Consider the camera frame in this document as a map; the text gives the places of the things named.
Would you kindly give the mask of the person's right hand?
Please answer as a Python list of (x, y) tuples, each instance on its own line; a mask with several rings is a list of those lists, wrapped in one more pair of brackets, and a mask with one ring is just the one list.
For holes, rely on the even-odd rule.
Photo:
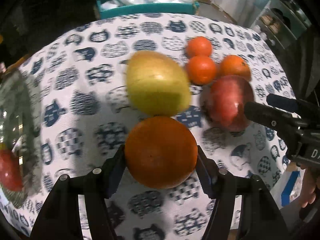
[(299, 203), (302, 208), (305, 208), (308, 204), (312, 204), (316, 199), (316, 188), (319, 189), (319, 172), (312, 167), (306, 165), (300, 165), (300, 168), (304, 170), (302, 189), (299, 196)]

